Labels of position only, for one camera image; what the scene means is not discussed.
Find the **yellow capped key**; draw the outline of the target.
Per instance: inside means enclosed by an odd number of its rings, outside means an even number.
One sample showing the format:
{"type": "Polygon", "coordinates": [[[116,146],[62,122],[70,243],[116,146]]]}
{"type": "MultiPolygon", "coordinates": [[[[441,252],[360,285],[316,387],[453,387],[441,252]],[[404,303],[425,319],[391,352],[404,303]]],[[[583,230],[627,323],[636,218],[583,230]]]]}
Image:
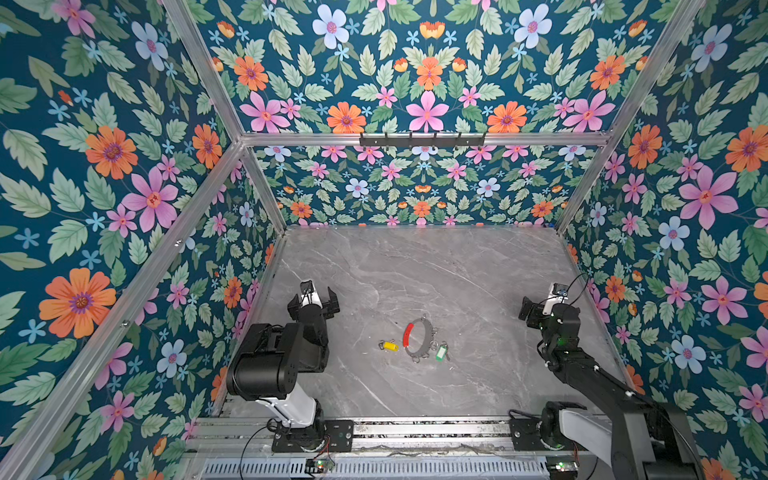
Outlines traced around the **yellow capped key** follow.
{"type": "Polygon", "coordinates": [[[381,350],[386,350],[391,352],[398,352],[400,350],[400,347],[392,341],[380,341],[378,343],[378,347],[381,350]]]}

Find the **keyring with coloured keys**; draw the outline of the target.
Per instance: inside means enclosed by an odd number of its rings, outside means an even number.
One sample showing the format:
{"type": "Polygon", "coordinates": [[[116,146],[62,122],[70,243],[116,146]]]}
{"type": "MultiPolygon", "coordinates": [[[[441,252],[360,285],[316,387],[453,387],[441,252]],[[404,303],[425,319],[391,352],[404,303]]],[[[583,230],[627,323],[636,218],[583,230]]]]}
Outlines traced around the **keyring with coloured keys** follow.
{"type": "Polygon", "coordinates": [[[402,336],[402,346],[414,363],[419,363],[429,356],[435,335],[435,327],[424,316],[407,324],[402,336]]]}

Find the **green capped key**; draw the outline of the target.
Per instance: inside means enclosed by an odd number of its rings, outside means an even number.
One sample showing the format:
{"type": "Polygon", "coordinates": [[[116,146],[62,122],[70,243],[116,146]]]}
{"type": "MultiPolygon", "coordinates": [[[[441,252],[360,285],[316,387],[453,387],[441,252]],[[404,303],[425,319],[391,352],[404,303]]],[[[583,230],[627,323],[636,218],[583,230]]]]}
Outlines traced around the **green capped key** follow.
{"type": "Polygon", "coordinates": [[[436,354],[435,354],[435,360],[438,362],[444,362],[448,359],[448,344],[445,342],[442,342],[438,345],[436,354]]]}

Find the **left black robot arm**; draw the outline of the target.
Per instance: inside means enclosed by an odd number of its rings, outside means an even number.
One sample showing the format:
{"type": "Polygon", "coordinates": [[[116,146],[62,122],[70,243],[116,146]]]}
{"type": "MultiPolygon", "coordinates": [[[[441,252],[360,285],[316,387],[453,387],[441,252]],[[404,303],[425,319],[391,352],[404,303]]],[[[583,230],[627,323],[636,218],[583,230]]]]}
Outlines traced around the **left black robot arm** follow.
{"type": "Polygon", "coordinates": [[[330,347],[327,321],[340,312],[337,294],[323,298],[311,280],[288,302],[285,325],[253,324],[236,350],[226,374],[227,393],[264,406],[274,432],[313,451],[327,438],[320,402],[298,383],[301,373],[322,373],[330,347]]]}

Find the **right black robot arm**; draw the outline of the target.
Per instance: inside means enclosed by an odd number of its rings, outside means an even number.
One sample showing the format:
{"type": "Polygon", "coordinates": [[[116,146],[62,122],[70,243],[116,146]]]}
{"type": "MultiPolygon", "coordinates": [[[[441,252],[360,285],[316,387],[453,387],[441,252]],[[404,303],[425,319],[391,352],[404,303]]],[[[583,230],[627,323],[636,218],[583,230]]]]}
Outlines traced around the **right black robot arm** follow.
{"type": "Polygon", "coordinates": [[[635,391],[579,346],[580,309],[562,298],[525,297],[519,318],[541,333],[537,353],[562,383],[579,391],[607,420],[574,402],[549,401],[539,420],[548,447],[578,444],[608,465],[616,479],[703,479],[685,413],[635,391]]]}

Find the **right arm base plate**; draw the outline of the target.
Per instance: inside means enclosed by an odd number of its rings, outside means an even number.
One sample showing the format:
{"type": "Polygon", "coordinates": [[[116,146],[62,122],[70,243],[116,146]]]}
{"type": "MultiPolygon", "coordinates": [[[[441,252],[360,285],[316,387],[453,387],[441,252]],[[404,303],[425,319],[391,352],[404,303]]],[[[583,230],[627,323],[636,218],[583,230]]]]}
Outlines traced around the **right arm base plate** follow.
{"type": "Polygon", "coordinates": [[[577,444],[561,431],[559,414],[567,409],[585,410],[586,407],[576,402],[548,401],[540,414],[509,409],[508,425],[514,447],[517,450],[551,451],[577,448],[577,444]]]}

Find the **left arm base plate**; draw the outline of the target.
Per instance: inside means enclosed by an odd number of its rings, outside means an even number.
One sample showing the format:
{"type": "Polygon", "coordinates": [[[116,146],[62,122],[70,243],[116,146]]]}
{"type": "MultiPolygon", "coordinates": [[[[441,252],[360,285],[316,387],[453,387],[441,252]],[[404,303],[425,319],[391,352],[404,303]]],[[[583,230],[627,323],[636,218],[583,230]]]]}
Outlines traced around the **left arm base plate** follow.
{"type": "Polygon", "coordinates": [[[273,437],[273,453],[348,453],[352,450],[355,422],[321,420],[303,428],[279,427],[273,437]]]}

